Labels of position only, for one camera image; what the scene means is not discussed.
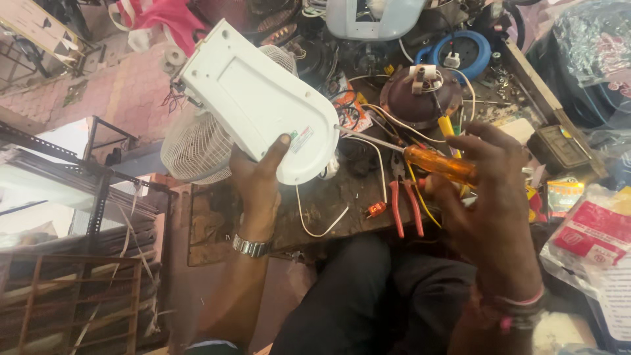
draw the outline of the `blue cable reel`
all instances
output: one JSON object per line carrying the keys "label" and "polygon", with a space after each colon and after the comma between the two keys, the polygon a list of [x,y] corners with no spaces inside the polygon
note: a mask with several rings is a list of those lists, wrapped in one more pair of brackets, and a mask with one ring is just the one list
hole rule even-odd
{"label": "blue cable reel", "polygon": [[[491,58],[491,45],[484,36],[469,30],[454,32],[454,38],[455,50],[460,55],[460,67],[457,69],[462,71],[467,79],[471,81],[487,67],[488,60]],[[438,41],[435,45],[421,49],[416,53],[414,64],[443,66],[442,63],[451,51],[450,42],[451,34]],[[455,76],[461,84],[464,84],[464,79],[460,75]]]}

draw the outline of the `pink tiled floor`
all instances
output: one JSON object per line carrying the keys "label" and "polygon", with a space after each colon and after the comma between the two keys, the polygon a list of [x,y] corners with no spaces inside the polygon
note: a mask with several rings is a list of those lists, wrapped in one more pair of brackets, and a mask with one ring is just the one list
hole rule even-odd
{"label": "pink tiled floor", "polygon": [[[162,139],[178,114],[175,111],[169,116],[168,107],[160,107],[169,93],[169,77],[159,65],[166,46],[162,42],[146,53],[131,53],[118,65],[80,78],[64,75],[5,93],[0,97],[0,105],[45,123],[47,129],[96,115],[139,136],[142,143]],[[83,80],[88,80],[83,98],[64,107],[68,87]]]}

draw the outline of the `black trousers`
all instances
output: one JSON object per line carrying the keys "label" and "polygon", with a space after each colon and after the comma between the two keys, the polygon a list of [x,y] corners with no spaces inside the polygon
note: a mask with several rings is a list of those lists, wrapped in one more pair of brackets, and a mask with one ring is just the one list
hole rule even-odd
{"label": "black trousers", "polygon": [[[343,241],[285,320],[271,355],[444,354],[475,268],[428,255],[392,255],[377,236]],[[403,329],[390,339],[393,317]]]}

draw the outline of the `man's right hand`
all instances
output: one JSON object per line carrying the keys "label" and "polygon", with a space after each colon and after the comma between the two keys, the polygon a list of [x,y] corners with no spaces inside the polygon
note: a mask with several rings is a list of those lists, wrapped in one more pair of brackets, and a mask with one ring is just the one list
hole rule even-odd
{"label": "man's right hand", "polygon": [[466,130],[472,135],[447,137],[447,143],[476,164],[476,202],[465,208],[458,190],[439,174],[427,178],[425,191],[442,209],[455,249],[478,267],[484,291],[514,301],[531,299],[541,289],[541,274],[521,172],[526,157],[517,140],[494,126],[471,123]]}

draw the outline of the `label sticker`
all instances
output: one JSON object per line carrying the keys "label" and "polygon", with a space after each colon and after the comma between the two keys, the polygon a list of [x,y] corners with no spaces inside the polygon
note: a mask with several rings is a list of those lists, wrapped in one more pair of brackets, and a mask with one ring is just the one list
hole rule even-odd
{"label": "label sticker", "polygon": [[298,131],[293,131],[289,135],[292,136],[292,144],[289,146],[289,149],[291,149],[293,153],[298,153],[309,138],[314,135],[314,130],[312,130],[310,126],[307,126],[301,134],[298,134]]}

